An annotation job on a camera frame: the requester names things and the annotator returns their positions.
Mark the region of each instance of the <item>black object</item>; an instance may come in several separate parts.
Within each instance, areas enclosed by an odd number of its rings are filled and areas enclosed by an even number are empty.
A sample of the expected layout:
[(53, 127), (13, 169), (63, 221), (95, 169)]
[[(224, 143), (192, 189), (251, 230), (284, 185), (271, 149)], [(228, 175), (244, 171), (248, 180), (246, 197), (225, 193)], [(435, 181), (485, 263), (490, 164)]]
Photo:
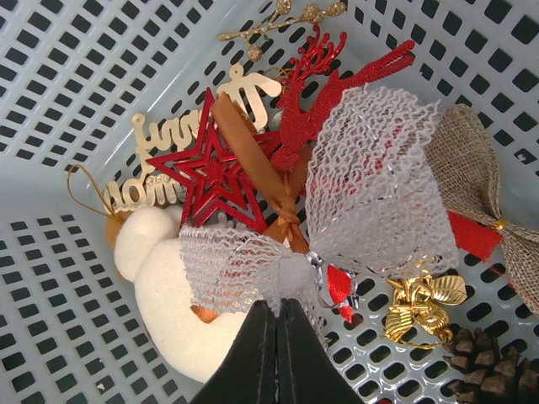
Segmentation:
[(221, 367), (191, 404), (361, 404), (333, 367), (299, 302), (247, 314)]

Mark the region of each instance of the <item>red wooden star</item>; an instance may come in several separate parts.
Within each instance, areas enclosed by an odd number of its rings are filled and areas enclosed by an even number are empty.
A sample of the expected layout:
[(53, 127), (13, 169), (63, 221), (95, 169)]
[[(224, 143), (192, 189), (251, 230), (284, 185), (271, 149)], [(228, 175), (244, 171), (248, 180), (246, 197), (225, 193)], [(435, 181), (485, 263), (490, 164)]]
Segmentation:
[[(148, 162), (187, 188), (181, 225), (193, 218), (193, 225), (201, 226), (217, 210), (222, 210), (255, 231), (263, 232), (266, 223), (253, 187), (209, 116), (214, 101), (208, 88), (195, 147), (154, 157)], [(277, 131), (256, 135), (256, 140), (268, 156), (280, 145)], [(254, 219), (241, 211), (249, 207)]]

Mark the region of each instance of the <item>plastic basket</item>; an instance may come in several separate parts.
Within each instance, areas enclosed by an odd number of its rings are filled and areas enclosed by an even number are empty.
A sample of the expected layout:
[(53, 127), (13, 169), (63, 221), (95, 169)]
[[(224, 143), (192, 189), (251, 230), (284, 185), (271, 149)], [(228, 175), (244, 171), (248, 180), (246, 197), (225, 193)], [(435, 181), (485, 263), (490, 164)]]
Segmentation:
[[(330, 3), (322, 0), (323, 5)], [(295, 10), (305, 1), (296, 0)], [(147, 336), (132, 285), (115, 277), (104, 221), (67, 196), (66, 170), (82, 163), (101, 185), (137, 175), (131, 116), (170, 119), (200, 106), (206, 87), (281, 66), (311, 33), (271, 34), (262, 61), (220, 31), (256, 24), (259, 0), (0, 0), (0, 402), (188, 401), (198, 383), (173, 371)], [(471, 104), (494, 138), (504, 215), (537, 227), (539, 210), (539, 7), (535, 0), (350, 0), (323, 30), (349, 33), (340, 71), (357, 71), (408, 38), (412, 67), (384, 83), (445, 106)], [(318, 84), (308, 85), (306, 102)], [(77, 176), (82, 198), (98, 200)], [(539, 322), (489, 265), (462, 252), (472, 297), (451, 310), (465, 327), (489, 327), (539, 357)], [(378, 336), (389, 288), (364, 279), (364, 322), (328, 313), (328, 354), (365, 402), (454, 402), (459, 377), (442, 352)], [(412, 340), (428, 341), (422, 332)]]

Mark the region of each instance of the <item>christmas ornament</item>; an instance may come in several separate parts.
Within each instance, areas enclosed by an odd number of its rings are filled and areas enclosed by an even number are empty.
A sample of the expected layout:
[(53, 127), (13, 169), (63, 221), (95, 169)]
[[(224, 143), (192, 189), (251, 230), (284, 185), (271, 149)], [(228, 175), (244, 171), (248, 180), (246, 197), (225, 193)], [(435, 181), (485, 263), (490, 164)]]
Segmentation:
[[(71, 176), (76, 172), (76, 170), (80, 169), (90, 180), (90, 183), (93, 186), (93, 189), (99, 196), (99, 199), (101, 199), (101, 202), (103, 203), (103, 206), (105, 208), (105, 212), (102, 212), (101, 210), (97, 210), (93, 208), (92, 206), (86, 205), (83, 202), (81, 202), (79, 199), (75, 197), (75, 195), (72, 192), (71, 189)], [(120, 231), (120, 228), (125, 223), (131, 212), (116, 212), (113, 205), (109, 202), (110, 199), (106, 199), (105, 195), (101, 193), (101, 190), (99, 189), (98, 183), (93, 178), (92, 174), (82, 165), (80, 164), (73, 164), (69, 167), (69, 170), (67, 171), (67, 192), (69, 193), (69, 196), (77, 202), (79, 205), (81, 205), (83, 208), (86, 208), (88, 210), (91, 210), (94, 213), (97, 213), (98, 215), (105, 216), (107, 218), (106, 227), (105, 227), (105, 239), (107, 240), (107, 243), (113, 247), (116, 243), (116, 236), (118, 235), (118, 231)]]
[(322, 125), (329, 117), (331, 110), (340, 102), (343, 91), (347, 88), (359, 87), (367, 82), (374, 82), (393, 73), (399, 72), (414, 61), (410, 51), (414, 42), (409, 40), (397, 47), (383, 58), (373, 61), (352, 77), (340, 79), (339, 71), (329, 76), (328, 82), (320, 91), (312, 107), (303, 112), (300, 110), (300, 97), (305, 88), (305, 80), (313, 74), (324, 74), (330, 71), (330, 63), (344, 48), (346, 33), (340, 35), (337, 47), (329, 42), (329, 34), (320, 40), (320, 28), (313, 26), (316, 36), (307, 38), (308, 47), (299, 48), (300, 60), (292, 58), (294, 66), (283, 80), (286, 90), (280, 97), (277, 106), (283, 108), (280, 123), (280, 138), (283, 146), (274, 154), (271, 162), (279, 169), (290, 171), (298, 160), (297, 153), (307, 144), (314, 141)]
[(259, 24), (255, 28), (249, 29), (247, 31), (219, 34), (217, 38), (221, 41), (233, 40), (238, 37), (243, 38), (248, 44), (247, 55), (249, 60), (259, 61), (262, 57), (263, 51), (259, 46), (253, 45), (249, 42), (248, 38), (250, 36), (258, 34), (264, 35), (265, 37), (266, 33), (268, 31), (271, 31), (272, 29), (283, 28), (297, 23), (320, 24), (322, 23), (325, 16), (337, 17), (340, 14), (344, 13), (344, 11), (346, 11), (346, 4), (342, 2), (333, 3), (326, 10), (321, 9), (317, 4), (308, 4), (305, 7), (305, 10), (303, 11), (303, 14), (301, 16), (294, 19), (287, 19), (286, 21), (277, 24), (275, 20), (280, 15), (287, 15), (291, 10), (291, 4), (291, 0), (281, 0), (277, 2), (277, 8), (275, 9), (271, 17), (268, 17), (265, 21), (262, 22), (262, 24)]
[[(294, 171), (281, 178), (253, 138), (252, 131), (248, 128), (250, 122), (242, 118), (237, 106), (226, 94), (221, 95), (212, 105), (211, 115), (254, 187), (279, 214), (278, 219), (264, 234), (277, 242), (287, 240), (294, 253), (308, 253), (309, 245), (302, 235), (300, 220), (296, 216), (296, 198), (307, 180), (311, 147), (306, 146), (300, 151), (301, 160)], [(352, 306), (358, 308), (355, 305), (356, 300), (348, 300), (348, 296), (356, 288), (355, 277), (334, 266), (328, 266), (328, 290), (334, 302), (329, 306), (338, 307), (348, 322), (352, 322)]]
[[(237, 158), (228, 146), (222, 145), (215, 124), (210, 119), (213, 102), (213, 95), (208, 88), (195, 147), (154, 157), (148, 162), (187, 188), (182, 225), (192, 218), (194, 226), (201, 226), (213, 213), (221, 210), (255, 231), (262, 232), (266, 228), (265, 220), (253, 189), (241, 175), (242, 168)], [(264, 144), (264, 152), (270, 154), (279, 144), (278, 134), (269, 132), (258, 135), (257, 142)], [(241, 211), (248, 207), (254, 218)]]
[(184, 189), (168, 175), (150, 175), (155, 168), (148, 163), (151, 158), (150, 151), (154, 148), (165, 152), (174, 144), (178, 150), (189, 146), (196, 137), (199, 125), (198, 111), (191, 111), (181, 119), (167, 120), (161, 130), (152, 122), (148, 128), (149, 138), (144, 134), (144, 114), (135, 114), (132, 119), (136, 138), (137, 154), (141, 161), (141, 174), (139, 178), (127, 179), (121, 186), (116, 181), (107, 183), (104, 189), (104, 199), (112, 200), (112, 209), (115, 212), (133, 211), (142, 206), (176, 204), (184, 199)]
[(511, 284), (538, 315), (539, 232), (504, 220), (498, 161), (479, 118), (466, 105), (449, 109), (425, 152), (444, 205), (467, 219), (452, 216), (458, 246), (486, 260), (501, 241)]
[[(310, 251), (291, 252), (250, 231), (186, 226), (180, 239), (194, 304), (242, 311), (264, 298), (278, 315), (280, 299), (294, 298), (322, 335), (325, 263), (351, 276), (369, 271), (382, 277), (400, 275), (403, 267), (416, 276), (455, 266), (458, 251), (422, 151), (438, 116), (434, 105), (423, 106), (403, 90), (344, 92), (308, 164)], [(391, 169), (374, 169), (380, 158)], [(365, 175), (366, 166), (372, 174)], [(407, 265), (424, 255), (440, 259)]]
[(280, 121), (283, 119), (283, 110), (277, 109), (269, 118), (269, 130), (279, 130)]
[(133, 212), (118, 236), (115, 261), (133, 282), (144, 327), (159, 353), (182, 375), (204, 383), (227, 356), (246, 315), (191, 305), (177, 214), (152, 206)]
[(538, 374), (529, 359), (520, 360), (515, 347), (500, 354), (498, 339), (477, 328), (458, 330), (444, 349), (455, 356), (444, 360), (463, 373), (463, 380), (448, 385), (458, 404), (532, 404), (539, 402)]
[(243, 75), (243, 66), (239, 63), (230, 68), (231, 81), (226, 82), (217, 88), (217, 94), (226, 93), (230, 96), (234, 103), (237, 103), (242, 111), (246, 114), (247, 108), (243, 102), (242, 94), (248, 101), (249, 108), (253, 112), (253, 125), (257, 132), (262, 131), (268, 124), (268, 113), (262, 103), (258, 89), (264, 91), (270, 97), (280, 95), (282, 85), (276, 80), (267, 78), (266, 76), (253, 72), (247, 76)]
[(394, 343), (403, 343), (416, 348), (432, 349), (440, 343), (417, 345), (403, 341), (403, 335), (417, 322), (430, 335), (436, 335), (443, 343), (453, 338), (449, 328), (449, 315), (436, 305), (460, 305), (467, 298), (464, 278), (446, 275), (433, 279), (432, 276), (411, 279), (388, 279), (393, 287), (393, 302), (389, 306), (384, 337)]

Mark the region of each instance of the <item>red reindeer ornament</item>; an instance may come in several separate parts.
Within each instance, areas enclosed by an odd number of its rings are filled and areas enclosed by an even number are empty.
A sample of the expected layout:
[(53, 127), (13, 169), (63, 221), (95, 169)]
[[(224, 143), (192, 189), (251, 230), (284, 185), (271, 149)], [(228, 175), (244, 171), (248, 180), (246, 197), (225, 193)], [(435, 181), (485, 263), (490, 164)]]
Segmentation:
[(282, 147), (274, 154), (271, 162), (280, 170), (290, 172), (299, 161), (298, 152), (308, 141), (316, 140), (323, 123), (331, 110), (340, 102), (343, 91), (348, 88), (375, 82), (393, 73), (399, 72), (414, 61), (410, 51), (415, 43), (407, 40), (383, 58), (363, 67), (357, 74), (348, 78), (339, 78), (339, 70), (334, 70), (328, 82), (320, 91), (311, 109), (300, 110), (300, 95), (305, 88), (305, 80), (313, 74), (325, 74), (331, 69), (330, 63), (339, 55), (346, 42), (346, 33), (340, 34), (340, 42), (335, 47), (329, 42), (329, 34), (320, 39), (320, 28), (313, 26), (316, 36), (307, 38), (307, 48), (299, 48), (301, 59), (291, 58), (294, 66), (283, 80), (287, 89), (282, 94), (277, 106), (283, 108), (280, 123)]

